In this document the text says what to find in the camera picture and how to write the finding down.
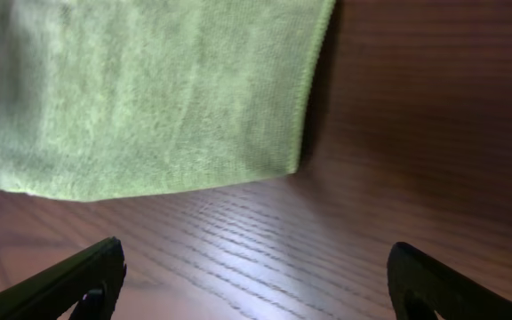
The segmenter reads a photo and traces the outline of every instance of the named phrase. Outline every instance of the light green fabric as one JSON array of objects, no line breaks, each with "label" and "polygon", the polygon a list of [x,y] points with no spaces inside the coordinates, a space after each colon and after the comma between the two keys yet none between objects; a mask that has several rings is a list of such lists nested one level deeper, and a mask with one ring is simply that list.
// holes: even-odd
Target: light green fabric
[{"label": "light green fabric", "polygon": [[295,172],[333,0],[0,0],[0,189],[91,201]]}]

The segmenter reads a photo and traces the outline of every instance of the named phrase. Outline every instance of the wood grain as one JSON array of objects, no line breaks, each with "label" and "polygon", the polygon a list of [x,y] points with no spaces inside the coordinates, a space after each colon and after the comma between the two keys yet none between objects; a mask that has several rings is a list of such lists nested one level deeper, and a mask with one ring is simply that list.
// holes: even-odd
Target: wood grain
[{"label": "wood grain", "polygon": [[0,192],[0,291],[118,236],[115,319],[392,319],[405,241],[512,300],[512,0],[339,2],[304,150],[293,176],[178,195]]}]

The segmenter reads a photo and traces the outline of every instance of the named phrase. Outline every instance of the towel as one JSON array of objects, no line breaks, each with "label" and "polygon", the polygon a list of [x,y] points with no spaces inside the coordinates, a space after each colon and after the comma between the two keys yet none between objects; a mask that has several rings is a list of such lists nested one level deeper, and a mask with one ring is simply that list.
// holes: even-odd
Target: towel
[{"label": "towel", "polygon": [[0,0],[0,189],[94,201],[295,172],[334,0]]}]

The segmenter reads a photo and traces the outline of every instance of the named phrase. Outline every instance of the green towel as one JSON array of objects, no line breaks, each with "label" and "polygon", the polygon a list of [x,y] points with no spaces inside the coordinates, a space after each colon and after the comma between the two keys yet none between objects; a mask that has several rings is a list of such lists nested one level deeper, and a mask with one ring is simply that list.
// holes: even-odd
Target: green towel
[{"label": "green towel", "polygon": [[295,172],[334,0],[0,0],[0,189],[92,201]]}]

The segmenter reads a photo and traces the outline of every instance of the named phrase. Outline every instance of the dark brown wooden surface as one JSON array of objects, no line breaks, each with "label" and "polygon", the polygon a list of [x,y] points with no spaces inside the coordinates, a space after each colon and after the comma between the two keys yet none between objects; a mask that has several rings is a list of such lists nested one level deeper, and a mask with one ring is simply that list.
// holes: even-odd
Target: dark brown wooden surface
[{"label": "dark brown wooden surface", "polygon": [[115,319],[392,319],[411,243],[512,300],[512,0],[340,2],[293,176],[95,204],[0,192],[0,290],[106,236]]}]

